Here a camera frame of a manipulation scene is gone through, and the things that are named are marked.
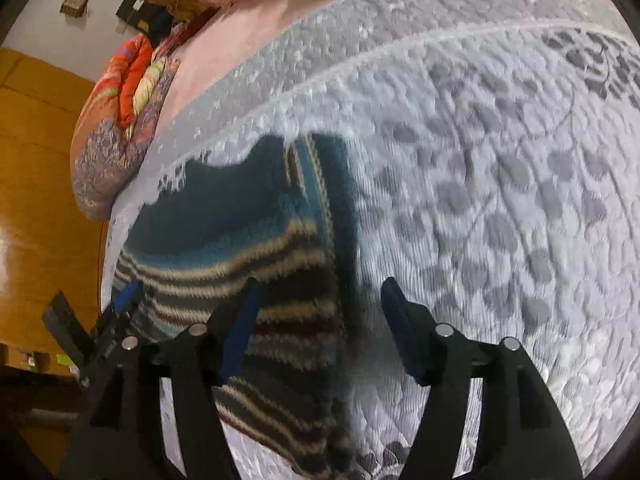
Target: wooden floor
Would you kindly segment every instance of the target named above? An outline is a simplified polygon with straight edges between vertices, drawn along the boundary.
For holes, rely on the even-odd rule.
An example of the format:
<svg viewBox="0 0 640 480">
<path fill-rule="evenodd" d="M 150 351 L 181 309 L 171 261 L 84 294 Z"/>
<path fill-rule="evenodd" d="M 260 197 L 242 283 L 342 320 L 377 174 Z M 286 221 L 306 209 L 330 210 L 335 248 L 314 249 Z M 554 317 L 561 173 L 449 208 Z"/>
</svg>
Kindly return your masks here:
<svg viewBox="0 0 640 480">
<path fill-rule="evenodd" d="M 0 49 L 0 344 L 59 352 L 40 316 L 62 290 L 90 328 L 102 225 L 78 211 L 68 149 L 93 84 Z"/>
</svg>

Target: metal pin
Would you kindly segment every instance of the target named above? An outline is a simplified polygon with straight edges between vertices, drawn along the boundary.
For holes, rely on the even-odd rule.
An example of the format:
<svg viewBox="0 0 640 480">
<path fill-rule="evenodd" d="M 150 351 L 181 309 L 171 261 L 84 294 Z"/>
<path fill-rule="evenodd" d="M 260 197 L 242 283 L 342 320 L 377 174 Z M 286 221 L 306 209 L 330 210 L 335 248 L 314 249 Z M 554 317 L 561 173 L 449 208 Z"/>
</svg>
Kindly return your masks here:
<svg viewBox="0 0 640 480">
<path fill-rule="evenodd" d="M 194 323 L 189 327 L 189 333 L 194 337 L 206 334 L 207 325 L 205 325 L 204 323 Z"/>
<path fill-rule="evenodd" d="M 440 337 L 450 337 L 454 333 L 453 327 L 447 323 L 439 323 L 436 325 L 436 334 Z"/>
<path fill-rule="evenodd" d="M 506 337 L 502 342 L 509 350 L 515 352 L 518 348 L 520 348 L 520 342 L 514 337 Z"/>
<path fill-rule="evenodd" d="M 138 346 L 138 338 L 134 335 L 129 335 L 122 340 L 122 347 L 125 350 L 133 350 Z"/>
</svg>

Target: striped sweater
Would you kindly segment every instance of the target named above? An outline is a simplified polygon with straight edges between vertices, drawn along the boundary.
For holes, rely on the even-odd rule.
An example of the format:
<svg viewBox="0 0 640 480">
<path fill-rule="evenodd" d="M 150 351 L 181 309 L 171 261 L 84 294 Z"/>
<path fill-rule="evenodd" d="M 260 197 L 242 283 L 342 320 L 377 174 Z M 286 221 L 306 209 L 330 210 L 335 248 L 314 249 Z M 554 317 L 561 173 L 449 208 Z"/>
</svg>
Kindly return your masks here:
<svg viewBox="0 0 640 480">
<path fill-rule="evenodd" d="M 263 137 L 241 164 L 185 166 L 180 191 L 145 206 L 120 253 L 114 289 L 153 290 L 135 326 L 177 335 L 266 285 L 240 376 L 214 388 L 221 417 L 313 479 L 344 470 L 350 446 L 337 369 L 345 343 L 354 235 L 346 149 L 337 137 L 290 146 Z"/>
</svg>

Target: small wooden box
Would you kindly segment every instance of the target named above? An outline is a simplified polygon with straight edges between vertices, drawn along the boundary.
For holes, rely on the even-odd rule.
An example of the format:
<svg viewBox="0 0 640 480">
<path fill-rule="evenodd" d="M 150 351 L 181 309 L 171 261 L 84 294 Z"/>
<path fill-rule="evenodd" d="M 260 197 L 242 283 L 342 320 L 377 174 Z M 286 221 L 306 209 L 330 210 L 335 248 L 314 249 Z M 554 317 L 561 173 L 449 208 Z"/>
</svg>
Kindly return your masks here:
<svg viewBox="0 0 640 480">
<path fill-rule="evenodd" d="M 84 14 L 88 1 L 89 0 L 65 0 L 62 2 L 60 12 L 72 18 L 79 18 Z"/>
</svg>

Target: bed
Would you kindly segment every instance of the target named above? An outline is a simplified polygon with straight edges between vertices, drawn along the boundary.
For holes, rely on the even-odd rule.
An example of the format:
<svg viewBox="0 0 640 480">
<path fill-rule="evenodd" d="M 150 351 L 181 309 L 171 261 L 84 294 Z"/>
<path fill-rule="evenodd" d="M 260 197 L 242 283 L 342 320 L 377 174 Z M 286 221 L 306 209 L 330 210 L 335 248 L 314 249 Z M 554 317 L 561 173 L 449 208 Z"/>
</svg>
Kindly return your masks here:
<svg viewBox="0 0 640 480">
<path fill-rule="evenodd" d="M 594 471 L 640 400 L 640 47 L 609 0 L 241 0 L 178 56 L 156 138 L 113 208 L 103 304 L 140 208 L 179 189 L 188 160 L 240 162 L 269 133 L 341 136 L 365 334 L 347 373 L 348 477 L 398 476 L 427 395 L 386 328 L 387 276 L 471 338 L 519 338 Z M 180 464 L 167 383 L 164 396 Z M 243 478 L 298 478 L 225 432 Z"/>
</svg>

